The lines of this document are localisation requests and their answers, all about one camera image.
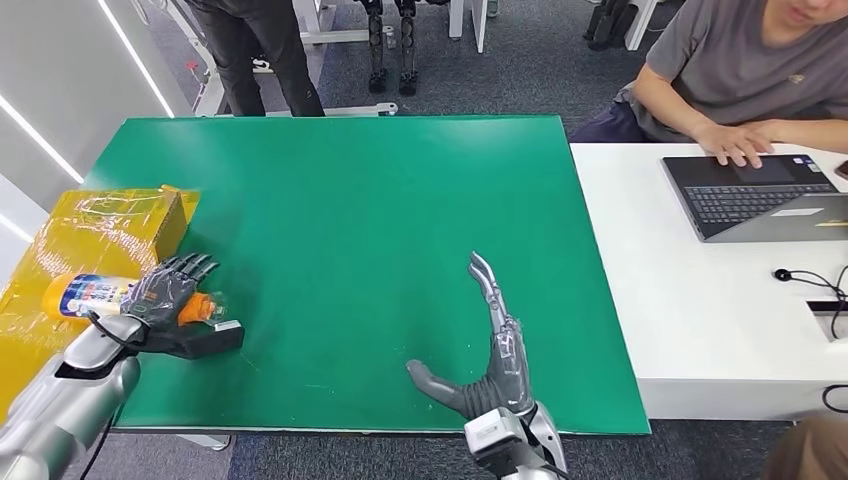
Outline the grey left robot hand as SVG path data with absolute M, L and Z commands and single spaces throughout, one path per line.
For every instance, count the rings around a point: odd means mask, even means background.
M 172 256 L 146 273 L 120 304 L 120 313 L 152 330 L 170 331 L 219 316 L 222 304 L 199 284 L 219 267 L 210 254 Z

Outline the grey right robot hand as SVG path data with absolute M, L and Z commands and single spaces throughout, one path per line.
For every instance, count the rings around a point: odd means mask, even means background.
M 435 376 L 421 361 L 410 360 L 406 363 L 407 373 L 421 393 L 467 420 L 497 408 L 523 416 L 535 408 L 536 400 L 530 386 L 521 325 L 508 312 L 493 269 L 476 251 L 470 254 L 468 271 L 480 286 L 489 312 L 491 335 L 486 372 L 474 382 L 459 385 Z

